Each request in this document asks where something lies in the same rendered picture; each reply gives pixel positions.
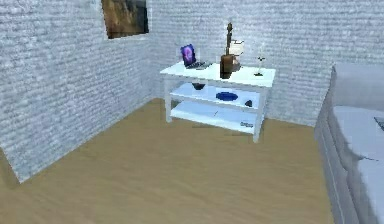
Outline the blue plate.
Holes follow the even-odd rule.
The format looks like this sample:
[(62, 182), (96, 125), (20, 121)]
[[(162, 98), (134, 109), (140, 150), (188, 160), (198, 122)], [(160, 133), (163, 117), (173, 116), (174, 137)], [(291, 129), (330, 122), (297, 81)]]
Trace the blue plate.
[(216, 94), (216, 98), (222, 101), (234, 101), (238, 98), (238, 95), (231, 92), (219, 92)]

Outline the white three-tier table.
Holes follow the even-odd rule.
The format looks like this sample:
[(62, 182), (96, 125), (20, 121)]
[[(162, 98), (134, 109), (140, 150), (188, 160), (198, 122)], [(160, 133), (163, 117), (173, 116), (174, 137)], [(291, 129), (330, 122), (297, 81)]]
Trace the white three-tier table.
[[(196, 70), (186, 69), (178, 62), (163, 69), (166, 120), (180, 118), (248, 133), (257, 141), (276, 73), (274, 69), (262, 68), (263, 76), (254, 76), (257, 70), (257, 67), (244, 66), (229, 79), (221, 79), (218, 64)], [(205, 84), (205, 87), (195, 90), (192, 83)], [(216, 98), (219, 92), (235, 93), (238, 98), (222, 101)], [(245, 106), (248, 100), (252, 100), (252, 107)], [(241, 126), (241, 122), (253, 127)]]

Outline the open laptop with purple screen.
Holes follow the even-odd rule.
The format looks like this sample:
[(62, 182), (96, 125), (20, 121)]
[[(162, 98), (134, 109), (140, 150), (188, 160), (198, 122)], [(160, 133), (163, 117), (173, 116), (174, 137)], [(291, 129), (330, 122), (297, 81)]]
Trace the open laptop with purple screen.
[(209, 62), (200, 62), (196, 59), (195, 50), (192, 44), (180, 48), (183, 63), (186, 69), (204, 70), (211, 66)]

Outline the white box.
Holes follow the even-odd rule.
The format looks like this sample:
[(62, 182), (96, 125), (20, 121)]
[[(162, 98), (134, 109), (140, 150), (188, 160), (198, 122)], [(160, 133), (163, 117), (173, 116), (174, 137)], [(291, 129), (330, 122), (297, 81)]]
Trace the white box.
[(244, 42), (240, 40), (232, 40), (229, 52), (235, 56), (240, 56), (244, 52)]

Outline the framed brown picture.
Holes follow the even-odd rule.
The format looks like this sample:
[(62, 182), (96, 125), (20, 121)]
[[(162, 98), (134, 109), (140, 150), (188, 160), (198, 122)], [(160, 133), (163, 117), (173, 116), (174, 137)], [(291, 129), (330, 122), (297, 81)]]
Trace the framed brown picture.
[(101, 0), (109, 39), (149, 32), (146, 0)]

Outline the grey sofa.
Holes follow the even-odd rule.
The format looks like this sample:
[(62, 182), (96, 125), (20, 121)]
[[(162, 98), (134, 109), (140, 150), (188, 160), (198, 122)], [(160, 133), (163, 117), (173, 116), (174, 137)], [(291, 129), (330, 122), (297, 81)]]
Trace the grey sofa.
[(384, 224), (384, 65), (338, 63), (315, 125), (335, 224)]

